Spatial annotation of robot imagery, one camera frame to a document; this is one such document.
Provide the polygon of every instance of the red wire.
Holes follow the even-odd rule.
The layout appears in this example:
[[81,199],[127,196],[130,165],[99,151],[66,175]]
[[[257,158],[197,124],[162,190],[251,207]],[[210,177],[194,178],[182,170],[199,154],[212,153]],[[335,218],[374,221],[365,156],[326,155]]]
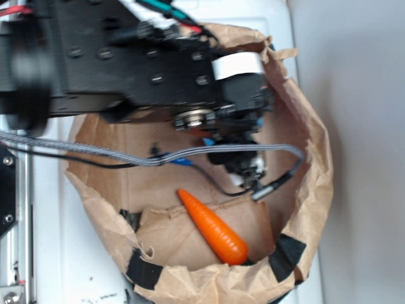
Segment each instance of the red wire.
[[203,32],[203,30],[201,29],[201,27],[197,27],[197,26],[195,26],[195,25],[189,25],[189,24],[186,24],[186,23],[182,23],[182,25],[184,26],[184,27],[188,27],[188,28],[190,28],[190,29],[192,29],[194,32],[196,32],[197,34],[201,34],[202,32]]
[[0,10],[0,17],[18,13],[31,14],[32,9],[26,7],[25,5],[10,6],[9,8]]

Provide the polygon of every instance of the brown paper bag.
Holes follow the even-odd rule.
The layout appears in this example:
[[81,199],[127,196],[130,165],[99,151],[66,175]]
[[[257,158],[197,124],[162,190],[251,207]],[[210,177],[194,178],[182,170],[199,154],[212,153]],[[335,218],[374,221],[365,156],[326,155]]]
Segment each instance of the brown paper bag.
[[[308,277],[333,195],[329,138],[297,84],[285,79],[282,60],[295,56],[296,50],[272,51],[271,37],[247,28],[206,26],[220,38],[221,47],[261,54],[277,100],[274,111],[265,116],[265,127],[257,141],[293,144],[307,155],[306,164],[296,176],[265,198],[270,218],[267,225],[277,240],[274,252],[266,253],[268,256],[248,267],[216,263],[193,271],[183,265],[152,263],[153,254],[147,246],[142,247],[147,252],[141,248],[138,235],[118,213],[121,209],[137,213],[148,208],[171,211],[182,208],[174,191],[178,188],[189,189],[206,203],[224,203],[226,197],[192,170],[175,165],[111,171],[69,163],[66,175],[82,195],[85,210],[108,253],[135,284],[135,292],[156,304],[264,304]],[[200,139],[176,132],[167,123],[108,125],[94,115],[76,119],[71,140],[144,157],[149,156],[153,142],[159,142],[163,151],[201,145]],[[210,165],[203,156],[195,156],[193,160],[214,175],[221,186],[237,191],[222,167]],[[288,153],[266,153],[266,181],[276,179],[294,160]],[[158,220],[158,225],[160,220],[170,223],[166,216],[170,210],[162,213],[165,216]]]

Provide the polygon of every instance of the orange carrot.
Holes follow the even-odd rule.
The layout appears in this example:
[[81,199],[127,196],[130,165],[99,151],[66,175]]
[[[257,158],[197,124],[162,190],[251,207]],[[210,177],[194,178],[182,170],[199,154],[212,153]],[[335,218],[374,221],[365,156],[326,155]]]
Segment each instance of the orange carrot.
[[214,211],[186,190],[180,189],[177,193],[201,234],[221,261],[231,266],[244,263],[249,251],[244,240]]

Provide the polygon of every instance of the black metal bracket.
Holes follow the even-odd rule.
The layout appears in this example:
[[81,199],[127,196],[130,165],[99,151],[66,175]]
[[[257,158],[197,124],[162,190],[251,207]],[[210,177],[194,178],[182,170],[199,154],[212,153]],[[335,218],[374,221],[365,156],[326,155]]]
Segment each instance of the black metal bracket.
[[0,238],[17,222],[16,158],[0,149]]

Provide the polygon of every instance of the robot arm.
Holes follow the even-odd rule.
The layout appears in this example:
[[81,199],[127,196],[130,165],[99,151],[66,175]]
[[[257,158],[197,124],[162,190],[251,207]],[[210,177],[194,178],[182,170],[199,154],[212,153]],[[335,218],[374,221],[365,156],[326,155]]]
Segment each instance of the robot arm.
[[[12,129],[37,137],[48,118],[98,113],[110,123],[171,121],[215,144],[255,143],[273,102],[258,54],[211,47],[203,28],[189,37],[177,25],[156,28],[119,0],[27,5],[32,13],[0,29],[0,113]],[[255,151],[209,159],[245,188],[264,175]]]

